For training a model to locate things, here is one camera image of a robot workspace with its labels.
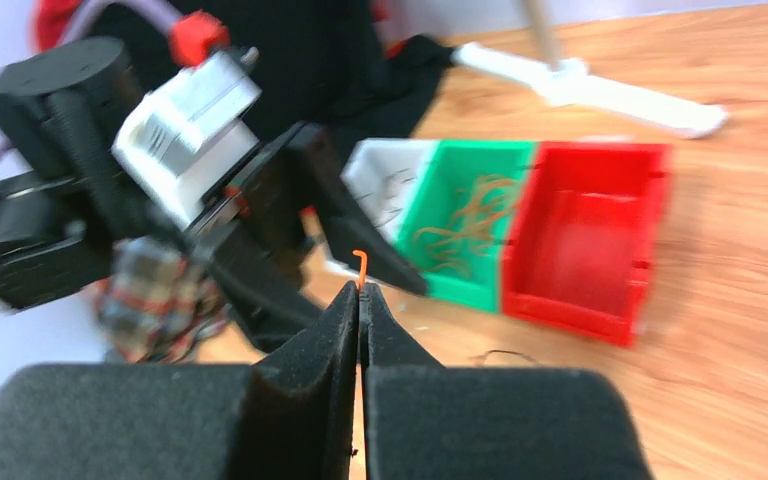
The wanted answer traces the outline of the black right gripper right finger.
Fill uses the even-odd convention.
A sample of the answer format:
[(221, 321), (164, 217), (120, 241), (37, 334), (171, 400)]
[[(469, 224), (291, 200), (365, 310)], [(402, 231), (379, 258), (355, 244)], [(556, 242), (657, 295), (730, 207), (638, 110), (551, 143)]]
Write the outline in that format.
[(569, 367), (446, 367), (359, 296), (366, 473), (371, 479), (649, 479), (627, 403)]

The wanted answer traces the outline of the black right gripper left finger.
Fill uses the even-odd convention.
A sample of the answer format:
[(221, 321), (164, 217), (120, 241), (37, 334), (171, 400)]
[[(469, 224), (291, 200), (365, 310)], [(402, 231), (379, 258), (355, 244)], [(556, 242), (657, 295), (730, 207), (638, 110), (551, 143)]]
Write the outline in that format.
[(254, 365), (40, 364), (0, 389), (0, 479), (344, 479), (359, 295)]

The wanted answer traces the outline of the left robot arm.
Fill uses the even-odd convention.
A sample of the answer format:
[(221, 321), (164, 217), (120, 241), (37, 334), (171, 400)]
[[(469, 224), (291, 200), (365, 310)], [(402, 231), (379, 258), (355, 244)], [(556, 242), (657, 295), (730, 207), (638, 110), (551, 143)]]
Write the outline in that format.
[(429, 286), (350, 193), (326, 132), (298, 123), (260, 141), (243, 117), (259, 88), (241, 53), (143, 91), (125, 44), (73, 41), (0, 72), (0, 130), (29, 171), (0, 180), (0, 301), (15, 310), (109, 276), (114, 249), (170, 243), (217, 284), (253, 343), (273, 350), (321, 308), (303, 295), (316, 210), (331, 253), (424, 295)]

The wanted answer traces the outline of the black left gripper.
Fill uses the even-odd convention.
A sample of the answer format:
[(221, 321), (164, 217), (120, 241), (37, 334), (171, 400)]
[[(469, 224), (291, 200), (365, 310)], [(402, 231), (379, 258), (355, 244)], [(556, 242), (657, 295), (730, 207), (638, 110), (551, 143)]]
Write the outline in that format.
[(323, 312), (301, 291), (313, 247), (301, 219), (308, 205), (335, 259), (358, 268), (353, 252), (363, 250), (368, 276), (415, 295), (429, 291), (349, 192), (327, 130), (298, 123), (226, 174), (182, 233), (189, 257), (206, 267), (245, 337), (265, 353)]

